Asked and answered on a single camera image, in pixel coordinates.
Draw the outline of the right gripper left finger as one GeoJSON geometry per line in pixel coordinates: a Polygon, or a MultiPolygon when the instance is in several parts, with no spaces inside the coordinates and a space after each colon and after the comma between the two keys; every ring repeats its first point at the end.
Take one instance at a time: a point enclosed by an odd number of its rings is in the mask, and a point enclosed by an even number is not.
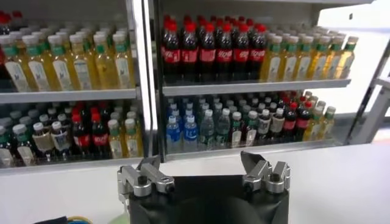
{"type": "Polygon", "coordinates": [[[118,197],[124,203],[131,195],[148,197],[155,186],[157,192],[170,194],[175,189],[174,178],[159,170],[161,158],[144,158],[136,169],[130,165],[121,166],[117,171],[118,197]]]}

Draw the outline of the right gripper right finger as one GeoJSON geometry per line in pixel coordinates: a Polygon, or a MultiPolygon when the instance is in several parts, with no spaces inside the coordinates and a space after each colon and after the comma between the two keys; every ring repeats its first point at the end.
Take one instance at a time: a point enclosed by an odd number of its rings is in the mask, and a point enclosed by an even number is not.
{"type": "Polygon", "coordinates": [[[246,171],[242,182],[244,191],[253,192],[265,189],[271,194],[281,194],[290,190],[291,168],[286,162],[278,161],[273,166],[261,155],[241,151],[241,162],[246,171]]]}

